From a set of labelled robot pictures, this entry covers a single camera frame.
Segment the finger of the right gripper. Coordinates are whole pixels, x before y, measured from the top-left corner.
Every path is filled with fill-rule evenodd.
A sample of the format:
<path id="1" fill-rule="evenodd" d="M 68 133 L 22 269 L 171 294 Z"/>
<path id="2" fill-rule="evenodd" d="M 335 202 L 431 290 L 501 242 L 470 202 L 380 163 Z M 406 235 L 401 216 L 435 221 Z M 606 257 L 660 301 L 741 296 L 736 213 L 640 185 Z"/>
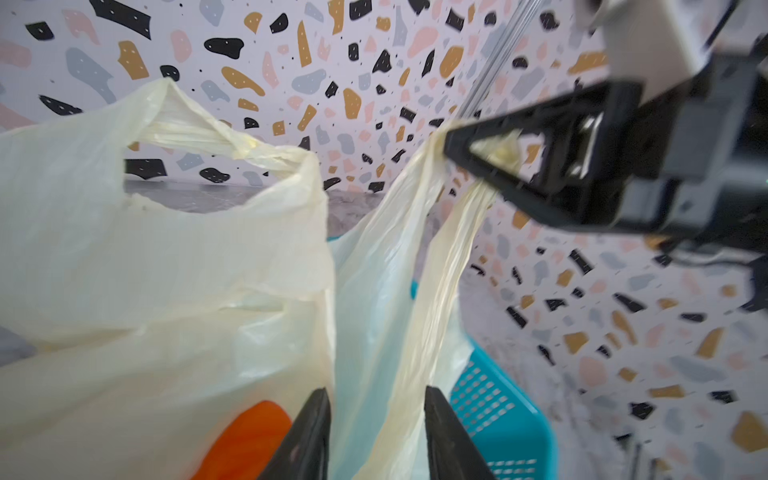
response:
<path id="1" fill-rule="evenodd" d="M 602 119 L 593 135 L 593 152 L 602 155 L 614 148 L 624 123 L 624 83 L 603 81 L 514 112 L 453 128 L 446 135 L 444 152 L 448 156 L 468 156 L 472 143 L 516 130 L 551 131 L 557 135 L 562 129 L 579 126 L 587 117 Z"/>
<path id="2" fill-rule="evenodd" d="M 548 189 L 525 181 L 510 173 L 507 167 L 494 165 L 486 155 L 477 155 L 468 149 L 447 149 L 446 156 L 538 223 L 554 228 L 600 227 L 589 217 L 594 193 L 589 181 L 551 176 L 555 185 Z"/>

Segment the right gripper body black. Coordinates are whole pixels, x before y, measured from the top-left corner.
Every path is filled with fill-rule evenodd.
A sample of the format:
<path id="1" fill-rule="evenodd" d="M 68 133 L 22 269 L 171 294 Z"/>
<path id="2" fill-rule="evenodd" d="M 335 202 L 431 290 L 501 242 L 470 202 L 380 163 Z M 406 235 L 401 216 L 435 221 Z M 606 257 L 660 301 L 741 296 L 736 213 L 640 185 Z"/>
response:
<path id="1" fill-rule="evenodd" d="M 539 185 L 593 186 L 599 228 L 656 234 L 763 234 L 767 230 L 767 81 L 753 56 L 717 55 L 693 79 L 642 105 L 624 83 L 615 147 L 593 152 L 600 117 L 547 144 Z"/>

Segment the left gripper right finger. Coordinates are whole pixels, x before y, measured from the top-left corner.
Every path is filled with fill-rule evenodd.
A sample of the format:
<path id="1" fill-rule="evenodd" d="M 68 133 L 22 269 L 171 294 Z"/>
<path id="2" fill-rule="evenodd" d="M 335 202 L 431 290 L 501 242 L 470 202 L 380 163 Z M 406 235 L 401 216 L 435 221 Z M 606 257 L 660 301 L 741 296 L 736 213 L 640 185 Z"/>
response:
<path id="1" fill-rule="evenodd" d="M 495 479 L 440 389 L 426 387 L 424 413 L 431 480 Z"/>

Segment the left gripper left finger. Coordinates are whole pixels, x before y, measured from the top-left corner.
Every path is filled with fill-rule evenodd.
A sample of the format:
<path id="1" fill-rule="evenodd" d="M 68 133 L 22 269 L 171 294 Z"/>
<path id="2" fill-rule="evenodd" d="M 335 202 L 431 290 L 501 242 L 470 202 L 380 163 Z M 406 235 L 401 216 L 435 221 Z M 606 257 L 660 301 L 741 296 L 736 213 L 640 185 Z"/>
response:
<path id="1" fill-rule="evenodd" d="M 331 422 L 327 390 L 316 389 L 258 480 L 326 480 Z"/>

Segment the yellow plastic bag orange prints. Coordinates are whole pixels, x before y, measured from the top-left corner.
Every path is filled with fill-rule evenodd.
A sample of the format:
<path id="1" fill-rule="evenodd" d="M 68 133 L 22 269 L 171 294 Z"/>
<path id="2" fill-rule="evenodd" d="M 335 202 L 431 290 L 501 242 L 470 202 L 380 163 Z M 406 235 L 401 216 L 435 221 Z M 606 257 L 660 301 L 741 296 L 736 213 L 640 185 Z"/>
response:
<path id="1" fill-rule="evenodd" d="M 473 184 L 415 273 L 446 134 L 330 241 L 317 156 L 231 129 L 169 80 L 3 133 L 1 325 L 36 353 L 1 370 L 2 477 L 257 477 L 323 389 L 332 478 L 426 478 L 425 390 L 469 360 L 458 285 L 495 198 Z M 135 142 L 275 182 L 173 210 L 125 191 Z"/>

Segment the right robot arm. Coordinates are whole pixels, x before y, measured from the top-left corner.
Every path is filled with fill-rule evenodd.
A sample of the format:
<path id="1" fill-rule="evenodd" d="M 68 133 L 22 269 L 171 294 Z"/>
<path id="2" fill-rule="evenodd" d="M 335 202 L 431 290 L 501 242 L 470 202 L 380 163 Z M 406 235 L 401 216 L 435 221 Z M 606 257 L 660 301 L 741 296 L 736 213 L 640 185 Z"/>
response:
<path id="1" fill-rule="evenodd" d="M 609 78 L 452 129 L 445 155 L 549 227 L 752 252 L 745 309 L 765 309 L 767 39 L 717 45 L 738 7 L 700 36 L 675 1 L 576 2 Z"/>

